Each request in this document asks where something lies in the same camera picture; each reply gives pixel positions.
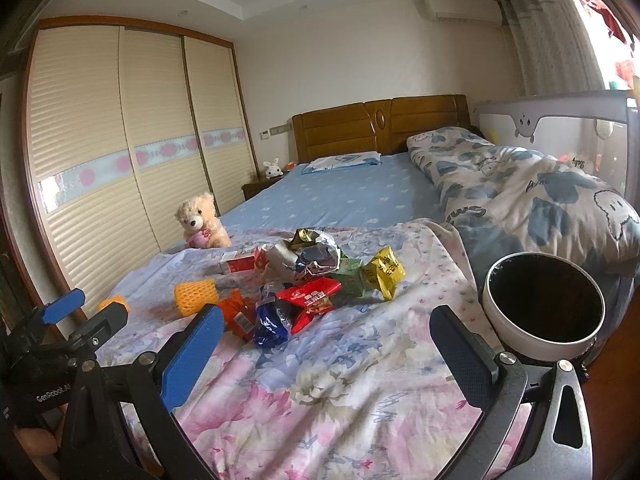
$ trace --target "blue pillow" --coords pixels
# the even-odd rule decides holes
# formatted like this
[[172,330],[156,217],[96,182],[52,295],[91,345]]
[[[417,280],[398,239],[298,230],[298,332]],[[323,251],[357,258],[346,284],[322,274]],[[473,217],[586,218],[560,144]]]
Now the blue pillow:
[[322,158],[316,158],[316,160],[302,171],[302,174],[339,170],[340,168],[352,168],[353,166],[375,166],[377,164],[380,164],[380,154],[378,152],[324,156]]

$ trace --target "curtain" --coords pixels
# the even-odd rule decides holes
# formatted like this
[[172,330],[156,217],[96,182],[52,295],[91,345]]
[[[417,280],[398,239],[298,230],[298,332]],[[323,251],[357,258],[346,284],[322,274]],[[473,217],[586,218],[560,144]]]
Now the curtain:
[[605,89],[574,0],[500,0],[520,59],[525,94]]

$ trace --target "wall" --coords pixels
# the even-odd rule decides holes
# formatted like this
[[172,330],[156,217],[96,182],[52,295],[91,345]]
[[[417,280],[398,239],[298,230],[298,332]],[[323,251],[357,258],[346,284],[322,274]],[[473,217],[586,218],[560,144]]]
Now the wall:
[[258,163],[296,160],[292,134],[260,132],[292,115],[422,94],[463,93],[478,101],[522,95],[508,29],[428,22],[421,4],[386,0],[303,15],[235,41]]

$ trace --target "blue bed sheet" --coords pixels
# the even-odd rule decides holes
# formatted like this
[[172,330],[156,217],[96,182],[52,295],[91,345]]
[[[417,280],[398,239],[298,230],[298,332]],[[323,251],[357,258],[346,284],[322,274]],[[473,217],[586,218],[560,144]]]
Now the blue bed sheet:
[[273,186],[222,215],[227,229],[388,227],[416,218],[442,222],[440,195],[407,153],[377,166],[302,174],[300,164]]

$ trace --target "blue wrapper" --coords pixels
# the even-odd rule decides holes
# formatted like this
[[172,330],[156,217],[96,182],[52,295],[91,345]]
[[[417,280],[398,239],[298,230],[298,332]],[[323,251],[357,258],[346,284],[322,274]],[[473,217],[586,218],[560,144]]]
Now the blue wrapper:
[[262,295],[255,306],[254,331],[254,343],[260,348],[275,348],[289,340],[292,305],[276,298],[276,292],[282,289],[282,286],[270,285],[261,289]]

